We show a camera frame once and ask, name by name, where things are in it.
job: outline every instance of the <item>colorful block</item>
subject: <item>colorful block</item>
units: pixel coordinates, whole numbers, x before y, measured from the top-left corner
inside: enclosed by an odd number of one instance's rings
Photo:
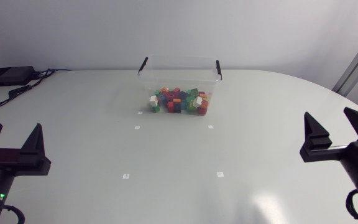
[[[195,98],[193,96],[186,97],[186,102],[193,101]]]
[[[160,90],[161,94],[168,93],[168,92],[169,92],[169,89],[167,87],[164,87]]]
[[[187,102],[181,102],[180,105],[182,110],[187,110]]]
[[[154,113],[157,113],[160,111],[160,106],[153,106]]]
[[[208,108],[208,101],[203,100],[203,101],[201,102],[200,108],[201,108],[201,109],[206,109],[206,108]]]
[[[168,100],[167,99],[164,98],[161,102],[164,105],[164,107],[168,106]]]
[[[197,98],[195,98],[193,101],[193,106],[195,108],[197,108],[197,107],[201,106],[202,102],[203,102],[203,99],[201,97],[197,96]]]
[[[164,95],[165,95],[166,99],[169,101],[173,100],[175,97],[175,94],[172,91],[169,91],[168,93],[165,93]]]
[[[174,103],[173,104],[173,112],[180,113],[181,112],[181,103]]]
[[[196,88],[191,90],[191,96],[198,96],[198,90]]]
[[[192,112],[192,111],[196,111],[196,110],[197,110],[197,108],[195,108],[195,107],[193,106],[193,100],[190,101],[190,102],[187,104],[187,111]]]
[[[179,88],[175,88],[173,89],[173,92],[175,93],[175,97],[177,98],[179,93],[180,93],[180,89]]]
[[[173,110],[173,102],[168,102],[168,112],[169,113],[173,113],[174,110]]]
[[[158,105],[157,97],[155,95],[152,95],[150,97],[149,103],[151,106],[157,106]]]
[[[206,109],[199,108],[198,113],[204,115],[206,114]]]
[[[184,91],[181,91],[179,94],[178,94],[178,98],[181,98],[182,100],[185,100],[187,97],[189,97],[190,94],[184,92]]]

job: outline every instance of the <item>cable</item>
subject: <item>cable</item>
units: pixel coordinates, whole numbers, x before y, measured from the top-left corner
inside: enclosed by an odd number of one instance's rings
[[[357,189],[352,190],[346,197],[346,209],[353,216],[354,219],[358,220],[358,213],[353,205],[353,196],[358,193]]]
[[[33,77],[36,77],[38,78],[39,80],[37,82],[35,82],[33,85],[29,85],[28,88],[26,88],[25,90],[23,91],[18,91],[17,93],[15,93],[14,95],[10,96],[8,99],[6,100],[3,100],[0,102],[0,107],[1,106],[4,106],[5,104],[7,104],[8,102],[12,101],[14,98],[18,97],[19,95],[31,90],[33,87],[39,85],[42,80],[50,77],[52,74],[54,74],[55,72],[57,71],[70,71],[69,69],[47,69],[45,71],[41,71],[41,72],[34,72],[32,74]]]
[[[8,211],[12,211],[17,215],[17,219],[18,219],[17,224],[24,224],[25,217],[22,211],[10,205],[4,205],[4,209],[7,209]]]

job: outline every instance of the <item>red block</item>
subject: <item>red block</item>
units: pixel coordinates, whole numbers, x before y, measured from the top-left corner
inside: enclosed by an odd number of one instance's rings
[[[168,112],[173,113],[173,102],[168,102]]]
[[[165,93],[165,97],[167,100],[171,101],[175,97],[175,93],[173,91],[169,91],[168,93]]]
[[[203,101],[201,102],[200,108],[206,110],[206,109],[208,108],[208,101],[203,100]]]
[[[206,114],[206,109],[198,108],[198,113],[204,115]]]
[[[173,90],[173,93],[175,94],[175,98],[178,97],[179,93],[180,93],[180,89],[179,88],[175,88]]]

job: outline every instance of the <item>white table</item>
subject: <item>white table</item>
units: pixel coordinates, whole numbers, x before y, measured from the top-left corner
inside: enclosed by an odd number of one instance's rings
[[[299,78],[224,70],[206,116],[151,113],[135,70],[58,72],[0,108],[0,147],[41,123],[52,161],[48,176],[17,177],[6,204],[39,224],[358,223],[341,164],[299,155],[305,111],[333,146],[357,139],[345,106],[358,110]]]

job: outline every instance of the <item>green block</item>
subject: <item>green block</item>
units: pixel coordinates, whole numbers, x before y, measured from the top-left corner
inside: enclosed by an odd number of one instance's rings
[[[193,96],[186,97],[186,102],[193,101],[195,98]]]
[[[157,113],[160,111],[160,106],[153,106],[154,113]]]
[[[197,110],[197,108],[195,108],[195,107],[193,106],[193,100],[191,100],[191,101],[189,102],[188,106],[187,106],[187,111],[192,112],[192,111],[196,111],[196,110]]]
[[[191,96],[198,96],[198,90],[196,88],[191,90]]]

